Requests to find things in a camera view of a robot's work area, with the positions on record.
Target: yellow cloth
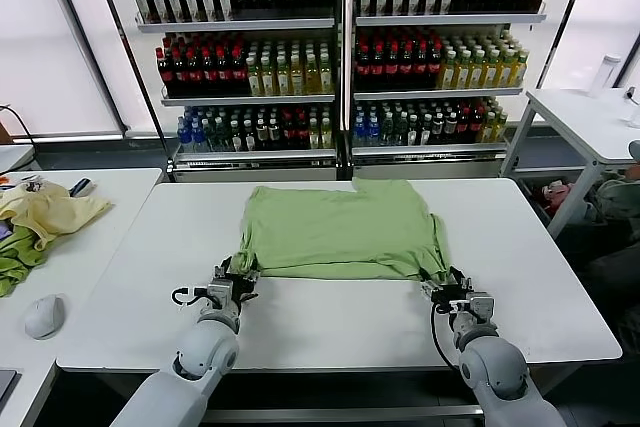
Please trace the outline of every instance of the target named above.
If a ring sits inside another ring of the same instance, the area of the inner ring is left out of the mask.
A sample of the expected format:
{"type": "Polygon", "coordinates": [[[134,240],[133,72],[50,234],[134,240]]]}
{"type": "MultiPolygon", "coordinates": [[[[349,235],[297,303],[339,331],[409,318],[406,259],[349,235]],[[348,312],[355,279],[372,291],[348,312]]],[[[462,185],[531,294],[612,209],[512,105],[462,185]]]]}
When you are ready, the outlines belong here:
{"type": "Polygon", "coordinates": [[[51,182],[24,182],[2,193],[0,220],[10,219],[13,225],[35,232],[34,248],[42,251],[57,236],[77,232],[110,205],[97,197],[70,197],[67,189],[51,182]]]}

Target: white table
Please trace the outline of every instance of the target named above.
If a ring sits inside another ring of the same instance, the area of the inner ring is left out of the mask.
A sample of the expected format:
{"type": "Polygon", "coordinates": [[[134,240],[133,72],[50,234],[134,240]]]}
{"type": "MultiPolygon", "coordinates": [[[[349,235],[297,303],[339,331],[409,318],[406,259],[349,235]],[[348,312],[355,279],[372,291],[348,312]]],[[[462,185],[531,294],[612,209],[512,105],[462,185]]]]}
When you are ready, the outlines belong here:
{"type": "Polygon", "coordinates": [[[514,170],[518,153],[536,114],[540,114],[578,153],[586,165],[548,226],[557,237],[606,168],[624,168],[635,162],[629,143],[640,139],[640,129],[626,123],[636,108],[623,99],[624,89],[609,89],[596,99],[578,90],[534,90],[527,92],[529,104],[500,168],[502,177],[514,170]]]}
{"type": "MultiPolygon", "coordinates": [[[[21,166],[33,157],[34,152],[35,149],[31,144],[0,145],[0,172],[15,170],[16,167],[21,166]]],[[[37,170],[40,166],[34,160],[28,166],[25,166],[20,170],[25,170],[27,168],[37,170]]]]}
{"type": "MultiPolygon", "coordinates": [[[[85,372],[153,372],[175,355],[199,308],[171,292],[202,285],[240,242],[259,184],[157,186],[71,332],[57,363],[85,372]]],[[[352,190],[349,182],[268,184],[352,190]]],[[[453,264],[495,296],[500,334],[531,364],[614,359],[621,349],[540,221],[508,179],[413,181],[443,217],[453,264]]],[[[261,278],[241,315],[238,370],[441,369],[430,303],[412,281],[261,278]]],[[[456,359],[444,316],[438,331],[456,359]]]]}
{"type": "Polygon", "coordinates": [[[67,188],[87,177],[97,185],[91,195],[109,199],[114,205],[79,232],[59,239],[49,251],[47,262],[34,269],[9,296],[0,298],[0,369],[14,369],[20,374],[15,390],[0,410],[3,426],[31,425],[37,418],[55,378],[55,358],[64,337],[162,171],[21,172],[10,174],[10,178],[17,181],[33,174],[67,188]],[[24,332],[24,314],[33,301],[48,294],[63,297],[67,320],[56,336],[37,341],[24,332]]]}

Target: black cable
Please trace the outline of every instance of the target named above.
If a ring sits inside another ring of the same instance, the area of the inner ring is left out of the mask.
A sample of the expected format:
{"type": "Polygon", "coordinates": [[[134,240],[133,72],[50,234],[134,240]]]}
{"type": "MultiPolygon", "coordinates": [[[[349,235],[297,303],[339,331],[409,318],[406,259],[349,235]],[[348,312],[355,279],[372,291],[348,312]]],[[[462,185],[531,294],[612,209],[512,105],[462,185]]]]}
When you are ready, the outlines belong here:
{"type": "Polygon", "coordinates": [[[438,336],[436,335],[435,319],[436,319],[436,304],[431,304],[431,337],[433,337],[433,343],[436,346],[436,350],[438,351],[438,354],[440,354],[440,357],[442,357],[442,360],[444,360],[444,363],[447,364],[447,366],[451,370],[453,370],[455,373],[458,373],[458,369],[454,367],[454,365],[449,361],[449,359],[447,359],[447,356],[444,355],[444,352],[440,348],[440,343],[438,342],[438,336]]]}
{"type": "Polygon", "coordinates": [[[5,170],[4,172],[0,172],[0,176],[1,175],[5,175],[8,174],[9,172],[14,172],[16,170],[20,170],[26,166],[28,166],[29,164],[31,164],[31,162],[33,162],[34,160],[36,160],[36,155],[38,154],[38,148],[36,147],[36,143],[33,140],[33,136],[31,135],[31,132],[29,132],[29,129],[27,129],[27,126],[24,125],[24,122],[22,121],[22,118],[18,115],[18,113],[13,110],[11,107],[9,107],[9,105],[0,105],[0,110],[8,110],[9,112],[11,112],[13,114],[13,116],[18,119],[18,122],[20,122],[20,125],[22,126],[22,129],[24,130],[25,134],[27,134],[27,137],[29,138],[29,142],[31,142],[31,145],[33,146],[33,156],[31,157],[30,160],[28,160],[27,162],[18,165],[17,167],[12,167],[9,170],[5,170]]]}

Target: computer mouse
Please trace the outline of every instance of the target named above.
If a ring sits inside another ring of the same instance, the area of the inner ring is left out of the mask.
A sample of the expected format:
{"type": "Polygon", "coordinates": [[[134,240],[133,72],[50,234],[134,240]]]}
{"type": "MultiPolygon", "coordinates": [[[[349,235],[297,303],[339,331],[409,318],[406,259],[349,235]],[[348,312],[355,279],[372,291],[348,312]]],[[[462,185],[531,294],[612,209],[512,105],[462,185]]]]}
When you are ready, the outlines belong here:
{"type": "Polygon", "coordinates": [[[64,304],[56,295],[36,300],[27,309],[24,331],[34,339],[43,339],[57,332],[64,323],[64,304]]]}

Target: green cloth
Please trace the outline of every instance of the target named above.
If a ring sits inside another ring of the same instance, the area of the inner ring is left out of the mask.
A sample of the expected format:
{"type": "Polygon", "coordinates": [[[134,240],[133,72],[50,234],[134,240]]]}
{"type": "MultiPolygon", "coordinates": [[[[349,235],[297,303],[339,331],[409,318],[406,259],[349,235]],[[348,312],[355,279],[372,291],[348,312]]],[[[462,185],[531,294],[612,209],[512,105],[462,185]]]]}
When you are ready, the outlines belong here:
{"type": "Polygon", "coordinates": [[[37,240],[32,230],[16,225],[13,234],[0,242],[0,297],[10,294],[32,267],[46,260],[43,252],[34,249],[37,240]]]}
{"type": "Polygon", "coordinates": [[[444,224],[404,180],[353,179],[356,192],[257,187],[230,271],[266,277],[444,281],[444,224]]]}

